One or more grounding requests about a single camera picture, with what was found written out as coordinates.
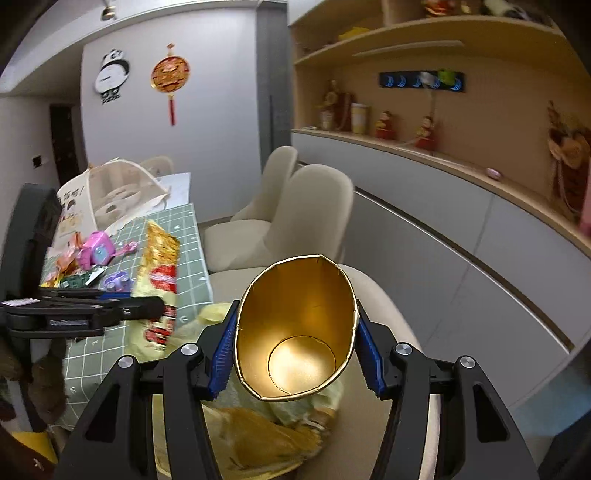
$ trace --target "cabinet door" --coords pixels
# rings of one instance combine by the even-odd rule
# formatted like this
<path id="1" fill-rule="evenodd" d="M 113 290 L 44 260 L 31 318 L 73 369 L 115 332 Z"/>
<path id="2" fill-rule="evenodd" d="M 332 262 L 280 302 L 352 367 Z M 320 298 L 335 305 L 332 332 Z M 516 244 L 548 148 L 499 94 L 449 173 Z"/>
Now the cabinet door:
<path id="1" fill-rule="evenodd" d="M 495 197 L 476 256 L 523 292 L 575 345 L 591 331 L 591 260 L 566 238 Z"/>
<path id="2" fill-rule="evenodd" d="M 345 264 L 384 289 L 423 346 L 467 269 L 450 248 L 360 194 L 346 235 Z"/>
<path id="3" fill-rule="evenodd" d="M 331 138 L 292 134 L 306 163 L 347 174 L 364 189 L 474 252 L 493 194 L 444 171 L 399 155 Z"/>
<path id="4" fill-rule="evenodd" d="M 474 357 L 509 407 L 531 395 L 568 356 L 529 310 L 472 266 L 424 351 L 450 362 Z"/>

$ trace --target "dark door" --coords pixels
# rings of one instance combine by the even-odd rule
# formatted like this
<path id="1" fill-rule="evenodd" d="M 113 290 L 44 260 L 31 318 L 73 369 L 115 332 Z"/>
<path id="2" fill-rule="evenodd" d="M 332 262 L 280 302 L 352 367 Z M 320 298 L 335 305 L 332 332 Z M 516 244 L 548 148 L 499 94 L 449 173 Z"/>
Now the dark door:
<path id="1" fill-rule="evenodd" d="M 53 158 L 56 161 L 57 176 L 60 185 L 80 174 L 74 132 L 72 129 L 72 109 L 66 105 L 51 105 L 51 141 L 53 142 Z"/>

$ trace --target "snack bag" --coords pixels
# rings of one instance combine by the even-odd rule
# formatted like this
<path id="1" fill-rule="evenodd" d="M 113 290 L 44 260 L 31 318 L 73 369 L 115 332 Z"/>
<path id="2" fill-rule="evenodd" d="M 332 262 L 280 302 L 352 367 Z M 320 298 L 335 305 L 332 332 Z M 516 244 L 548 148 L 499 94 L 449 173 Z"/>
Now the snack bag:
<path id="1" fill-rule="evenodd" d="M 158 296 L 166 305 L 164 316 L 155 320 L 127 322 L 129 342 L 125 353 L 139 362 L 165 357 L 168 337 L 174 330 L 177 313 L 177 261 L 179 241 L 155 222 L 146 226 L 148 245 L 142 254 L 132 297 Z"/>

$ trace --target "yellow object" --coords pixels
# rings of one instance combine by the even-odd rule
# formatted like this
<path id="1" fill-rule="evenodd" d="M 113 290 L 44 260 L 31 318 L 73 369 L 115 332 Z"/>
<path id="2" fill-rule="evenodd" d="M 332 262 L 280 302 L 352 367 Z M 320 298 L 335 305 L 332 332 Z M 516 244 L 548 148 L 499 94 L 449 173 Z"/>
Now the yellow object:
<path id="1" fill-rule="evenodd" d="M 365 27 L 353 27 L 351 30 L 339 35 L 339 41 L 347 40 L 348 38 L 356 37 L 357 35 L 361 35 L 363 33 L 369 32 L 370 29 Z"/>
<path id="2" fill-rule="evenodd" d="M 138 362 L 165 357 L 168 337 L 176 321 L 177 290 L 176 266 L 180 250 L 179 241 L 152 220 L 147 223 L 148 245 L 142 254 L 132 297 L 160 297 L 165 304 L 164 315 L 157 320 L 128 322 L 129 343 L 126 355 Z"/>
<path id="3" fill-rule="evenodd" d="M 192 322 L 170 336 L 165 356 L 187 342 L 197 341 L 205 327 L 225 318 L 230 306 L 214 303 L 204 307 Z M 331 431 L 343 392 L 338 378 L 315 395 L 268 403 L 247 393 L 233 370 L 218 398 L 202 402 L 207 432 L 224 480 L 271 480 L 316 455 Z M 156 467 L 170 477 L 161 395 L 152 398 L 152 425 Z"/>
<path id="4" fill-rule="evenodd" d="M 257 399 L 290 401 L 319 392 L 353 354 L 357 302 L 347 275 L 322 255 L 263 271 L 238 311 L 236 373 Z"/>
<path id="5" fill-rule="evenodd" d="M 368 126 L 369 107 L 362 103 L 351 103 L 351 130 L 354 134 L 365 135 Z"/>
<path id="6" fill-rule="evenodd" d="M 57 463 L 56 452 L 47 432 L 12 432 L 12 436 L 25 447 L 43 455 L 51 463 Z"/>
<path id="7" fill-rule="evenodd" d="M 224 480 L 270 480 L 320 450 L 320 435 L 309 427 L 289 429 L 245 408 L 202 408 Z M 152 422 L 156 468 L 170 477 L 162 395 L 152 398 Z"/>

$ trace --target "golden paper cup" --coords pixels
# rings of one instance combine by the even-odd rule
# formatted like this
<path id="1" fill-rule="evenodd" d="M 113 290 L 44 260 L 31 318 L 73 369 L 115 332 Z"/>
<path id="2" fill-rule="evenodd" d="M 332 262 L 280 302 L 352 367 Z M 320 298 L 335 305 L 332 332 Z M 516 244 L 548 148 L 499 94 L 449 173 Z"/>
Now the golden paper cup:
<path id="1" fill-rule="evenodd" d="M 238 311 L 238 378 L 256 398 L 289 401 L 330 385 L 355 344 L 357 302 L 345 272 L 322 255 L 278 262 L 249 285 Z"/>

